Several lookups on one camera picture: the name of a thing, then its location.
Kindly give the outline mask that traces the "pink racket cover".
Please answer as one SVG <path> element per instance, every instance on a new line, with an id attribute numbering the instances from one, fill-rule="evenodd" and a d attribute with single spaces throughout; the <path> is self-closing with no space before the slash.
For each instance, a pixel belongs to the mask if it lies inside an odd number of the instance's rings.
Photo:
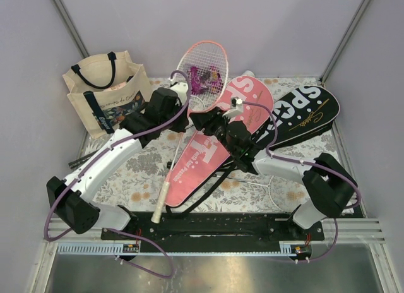
<path id="1" fill-rule="evenodd" d="M 232 97 L 273 108 L 273 97 L 269 88 L 256 77 L 245 78 L 241 75 L 232 79 L 215 102 L 215 106 L 229 110 Z M 214 136 L 195 132 L 175 161 L 170 173 L 165 204 L 174 208 L 181 206 L 228 158 L 229 153 Z"/>

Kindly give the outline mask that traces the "pink frame badminton racket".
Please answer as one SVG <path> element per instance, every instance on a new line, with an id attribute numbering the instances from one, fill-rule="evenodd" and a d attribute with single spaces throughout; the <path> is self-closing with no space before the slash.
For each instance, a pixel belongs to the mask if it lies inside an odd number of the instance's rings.
<path id="1" fill-rule="evenodd" d="M 227 53 L 217 42 L 197 42 L 183 55 L 177 70 L 187 74 L 191 84 L 185 113 L 186 119 L 189 119 L 191 112 L 208 110 L 222 95 L 229 72 Z"/>

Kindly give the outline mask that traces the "white shuttlecock tube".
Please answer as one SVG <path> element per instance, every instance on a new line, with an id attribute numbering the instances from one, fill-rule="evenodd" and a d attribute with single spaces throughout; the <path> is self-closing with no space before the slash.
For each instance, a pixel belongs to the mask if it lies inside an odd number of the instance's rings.
<path id="1" fill-rule="evenodd" d="M 255 78 L 255 74 L 250 70 L 243 72 L 242 76 L 245 78 Z"/>

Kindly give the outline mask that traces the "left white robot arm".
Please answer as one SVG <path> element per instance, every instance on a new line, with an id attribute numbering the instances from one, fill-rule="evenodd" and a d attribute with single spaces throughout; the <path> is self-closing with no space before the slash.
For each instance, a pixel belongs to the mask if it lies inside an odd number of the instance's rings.
<path id="1" fill-rule="evenodd" d="M 71 230 L 83 234 L 93 227 L 114 228 L 123 239 L 135 236 L 137 225 L 127 209 L 97 204 L 94 196 L 125 161 L 156 140 L 162 131 L 184 131 L 188 124 L 189 89 L 188 83 L 156 89 L 144 104 L 144 111 L 126 115 L 119 128 L 86 163 L 64 179 L 53 177 L 48 181 L 51 210 Z"/>

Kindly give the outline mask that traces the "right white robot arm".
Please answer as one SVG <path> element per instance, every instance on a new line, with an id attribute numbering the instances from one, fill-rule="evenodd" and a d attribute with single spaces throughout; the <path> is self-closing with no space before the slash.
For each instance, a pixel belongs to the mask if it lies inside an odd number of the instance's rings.
<path id="1" fill-rule="evenodd" d="M 206 136 L 214 136 L 232 157 L 239 170 L 257 175 L 282 177 L 305 186 L 309 200 L 291 214 L 287 232 L 300 240 L 310 227 L 324 218 L 338 218 L 348 208 L 347 203 L 359 189 L 345 169 L 327 153 L 306 159 L 280 155 L 270 146 L 259 146 L 242 121 L 235 117 L 253 103 L 234 97 L 231 108 L 224 111 L 214 107 L 206 112 L 192 112 L 195 128 Z"/>

